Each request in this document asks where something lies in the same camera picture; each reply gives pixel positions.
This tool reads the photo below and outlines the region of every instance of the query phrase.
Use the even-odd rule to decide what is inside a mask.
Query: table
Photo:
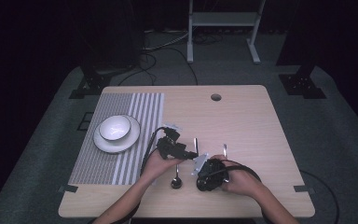
[[[255,49],[255,37],[263,14],[266,0],[260,0],[257,12],[194,12],[193,0],[189,0],[188,12],[188,40],[187,61],[194,62],[193,56],[193,27],[197,26],[247,26],[253,27],[251,38],[246,42],[251,52],[254,63],[261,63]]]
[[[223,154],[223,144],[227,144],[227,157],[254,169],[295,217],[314,215],[309,194],[295,191],[294,186],[304,186],[304,182],[263,86],[107,87],[95,113],[106,103],[104,96],[134,92],[163,94],[161,122],[182,129],[178,142],[187,145],[186,150],[194,150],[195,137],[200,154]],[[156,180],[143,197],[135,217],[261,217],[258,204],[249,197],[221,189],[199,191],[192,171],[193,161],[180,165],[179,176],[184,182],[180,189],[170,186],[174,168]],[[62,217],[97,217],[130,187],[74,186],[76,192],[66,191],[63,195],[59,208]]]

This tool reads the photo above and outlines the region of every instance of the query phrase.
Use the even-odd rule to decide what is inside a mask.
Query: spoon
[[[171,182],[173,189],[179,189],[182,187],[182,180],[179,178],[179,165],[176,165],[176,177]]]

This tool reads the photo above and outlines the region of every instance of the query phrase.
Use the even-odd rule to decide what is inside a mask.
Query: forearm
[[[267,187],[263,186],[260,188],[253,198],[260,205],[264,214],[273,223],[298,223]]]
[[[125,217],[142,200],[142,197],[151,183],[152,181],[146,178],[140,178],[120,199],[95,219],[93,224],[112,223]]]

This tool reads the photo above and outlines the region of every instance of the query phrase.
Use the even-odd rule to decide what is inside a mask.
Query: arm
[[[125,217],[138,205],[147,188],[155,179],[164,174],[170,167],[181,162],[182,161],[177,159],[163,160],[157,150],[152,152],[141,177],[139,177],[136,183],[133,184],[120,199],[95,219],[93,224],[112,223]]]
[[[212,159],[219,159],[225,166],[238,165],[235,162],[227,161],[223,155],[213,156]],[[228,174],[229,182],[222,184],[223,190],[255,199],[261,210],[273,223],[298,223],[272,192],[254,176],[243,170],[229,171]]]

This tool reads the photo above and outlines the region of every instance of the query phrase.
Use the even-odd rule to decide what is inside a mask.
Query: hole in table
[[[215,94],[212,94],[211,95],[211,99],[213,100],[213,101],[220,101],[221,99],[222,99],[222,96],[220,95],[220,94],[217,94],[217,93],[215,93]]]

